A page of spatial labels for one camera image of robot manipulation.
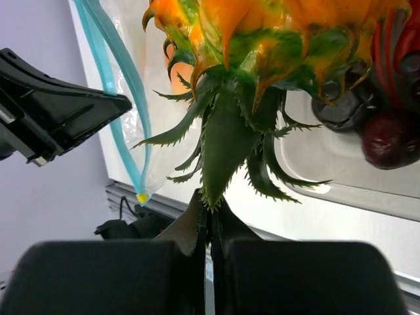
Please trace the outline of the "clear blue zip bag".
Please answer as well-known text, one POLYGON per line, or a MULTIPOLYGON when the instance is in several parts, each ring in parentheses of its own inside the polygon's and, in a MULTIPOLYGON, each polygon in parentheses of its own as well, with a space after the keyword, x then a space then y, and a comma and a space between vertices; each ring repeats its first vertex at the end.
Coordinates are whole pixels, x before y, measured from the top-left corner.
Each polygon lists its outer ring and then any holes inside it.
POLYGON ((144 205, 177 176, 198 143, 199 119, 176 144, 144 143, 186 114, 188 103, 170 96, 184 92, 180 80, 190 69, 177 64, 167 71, 172 50, 163 48, 164 33, 154 24, 142 27, 147 1, 71 1, 70 8, 88 85, 132 104, 100 132, 100 141, 109 177, 132 186, 144 205))

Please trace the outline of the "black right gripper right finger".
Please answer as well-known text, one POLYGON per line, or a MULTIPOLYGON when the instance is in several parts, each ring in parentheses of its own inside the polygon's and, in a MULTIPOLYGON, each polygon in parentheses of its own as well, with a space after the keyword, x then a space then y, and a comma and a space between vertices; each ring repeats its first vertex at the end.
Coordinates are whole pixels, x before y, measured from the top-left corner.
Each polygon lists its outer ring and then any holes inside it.
POLYGON ((264 240, 225 201, 211 218, 217 314, 408 313, 368 243, 264 240))

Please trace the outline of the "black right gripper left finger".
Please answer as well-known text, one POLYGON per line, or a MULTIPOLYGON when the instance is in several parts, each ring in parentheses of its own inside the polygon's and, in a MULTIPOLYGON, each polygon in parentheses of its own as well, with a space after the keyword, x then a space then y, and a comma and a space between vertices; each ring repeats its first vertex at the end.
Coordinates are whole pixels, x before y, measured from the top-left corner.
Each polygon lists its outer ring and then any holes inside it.
POLYGON ((207 214, 195 191, 152 239, 46 241, 19 260, 2 314, 204 314, 207 214))

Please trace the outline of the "yellow green pineapple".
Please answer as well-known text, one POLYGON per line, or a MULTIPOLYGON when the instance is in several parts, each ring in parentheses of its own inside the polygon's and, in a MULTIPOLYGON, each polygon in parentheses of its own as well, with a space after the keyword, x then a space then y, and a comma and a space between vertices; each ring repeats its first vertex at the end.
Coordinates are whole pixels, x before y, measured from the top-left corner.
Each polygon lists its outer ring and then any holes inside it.
POLYGON ((373 38, 391 14, 412 16, 411 1, 150 1, 142 25, 153 22, 172 47, 167 69, 192 67, 187 91, 172 100, 189 103, 172 129, 145 139, 180 142, 201 119, 198 144, 178 169, 175 183, 200 175, 199 193, 210 211, 240 167, 262 196, 290 201, 275 180, 299 187, 314 181, 288 175, 275 141, 305 123, 285 110, 289 91, 332 105, 354 88, 353 66, 373 66, 373 38))

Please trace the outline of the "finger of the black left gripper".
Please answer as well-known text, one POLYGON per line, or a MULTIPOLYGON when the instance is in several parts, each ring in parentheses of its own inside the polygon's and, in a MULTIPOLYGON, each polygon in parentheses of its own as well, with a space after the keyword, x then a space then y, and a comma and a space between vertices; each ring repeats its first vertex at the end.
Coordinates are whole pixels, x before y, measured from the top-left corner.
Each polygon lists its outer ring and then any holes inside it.
POLYGON ((1 49, 1 159, 41 167, 132 108, 129 99, 53 78, 1 49))

